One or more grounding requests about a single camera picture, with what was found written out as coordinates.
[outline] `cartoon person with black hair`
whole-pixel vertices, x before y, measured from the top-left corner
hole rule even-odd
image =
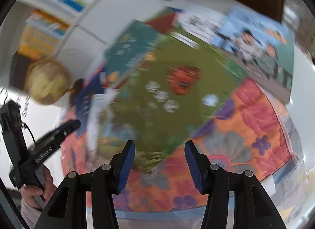
[[[267,43],[263,54],[259,57],[254,57],[255,63],[269,80],[271,78],[276,80],[278,73],[283,73],[283,67],[278,59],[276,50],[271,43]]]
[[[252,63],[254,57],[259,57],[263,54],[260,47],[255,44],[255,41],[260,43],[249,29],[243,29],[241,36],[230,39],[231,43],[235,45],[234,52],[239,57],[244,65]]]

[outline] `red cartoon character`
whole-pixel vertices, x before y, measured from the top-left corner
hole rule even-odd
[[[192,84],[199,79],[199,72],[198,68],[191,66],[170,68],[167,81],[177,95],[185,95],[190,91]]]

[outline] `human hand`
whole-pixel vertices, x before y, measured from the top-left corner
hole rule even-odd
[[[33,208],[40,209],[39,204],[35,201],[33,196],[36,195],[43,195],[45,198],[45,204],[50,200],[54,192],[56,191],[57,187],[53,183],[53,177],[50,174],[48,168],[44,167],[44,176],[46,179],[46,185],[44,191],[36,187],[34,185],[28,185],[21,189],[21,196],[23,199]]]

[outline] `silver screw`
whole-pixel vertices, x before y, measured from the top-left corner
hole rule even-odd
[[[212,170],[218,170],[218,169],[219,169],[219,166],[213,163],[213,164],[210,165],[210,169],[212,169]]]
[[[77,175],[76,172],[71,171],[71,172],[68,174],[68,177],[69,177],[69,178],[74,178],[76,175]]]
[[[248,177],[252,177],[253,173],[250,170],[246,170],[245,171],[245,175],[248,176]]]
[[[110,164],[104,164],[104,165],[102,166],[102,169],[103,169],[103,170],[109,170],[109,169],[111,169],[111,165],[110,165]]]

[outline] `orange floral cloth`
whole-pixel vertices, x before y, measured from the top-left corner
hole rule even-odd
[[[74,118],[74,109],[65,120]],[[281,168],[292,156],[283,130],[267,97],[252,80],[245,80],[216,115],[193,135],[199,152],[227,171],[252,170],[259,180]],[[85,158],[86,134],[69,136],[62,146],[62,167],[90,171]],[[207,196],[195,189],[180,146],[158,165],[154,174],[130,172],[126,189],[113,196],[120,211],[164,212],[205,206]]]

